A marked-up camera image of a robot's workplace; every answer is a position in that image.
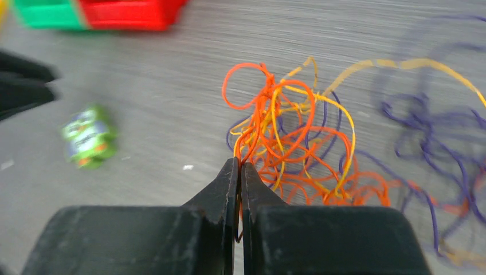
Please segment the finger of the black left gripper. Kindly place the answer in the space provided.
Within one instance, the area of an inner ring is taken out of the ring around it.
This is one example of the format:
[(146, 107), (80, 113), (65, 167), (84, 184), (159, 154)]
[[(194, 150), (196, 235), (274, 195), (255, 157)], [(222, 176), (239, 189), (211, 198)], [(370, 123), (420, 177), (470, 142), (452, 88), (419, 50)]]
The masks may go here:
[(56, 78), (49, 66), (2, 50), (1, 120), (55, 101), (49, 83)]

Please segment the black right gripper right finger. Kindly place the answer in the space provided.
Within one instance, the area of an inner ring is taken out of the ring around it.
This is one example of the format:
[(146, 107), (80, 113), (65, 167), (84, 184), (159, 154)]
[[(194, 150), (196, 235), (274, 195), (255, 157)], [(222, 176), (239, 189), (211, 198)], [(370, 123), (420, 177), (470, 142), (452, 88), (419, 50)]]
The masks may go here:
[(430, 274), (411, 224), (388, 207), (291, 206), (241, 167), (246, 274)]

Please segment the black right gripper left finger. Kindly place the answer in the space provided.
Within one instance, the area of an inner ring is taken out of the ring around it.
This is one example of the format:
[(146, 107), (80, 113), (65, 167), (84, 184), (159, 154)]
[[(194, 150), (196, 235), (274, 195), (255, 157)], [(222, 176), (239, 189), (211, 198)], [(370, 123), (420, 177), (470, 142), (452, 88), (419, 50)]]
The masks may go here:
[(232, 274), (239, 164), (181, 206), (69, 206), (46, 224), (23, 274)]

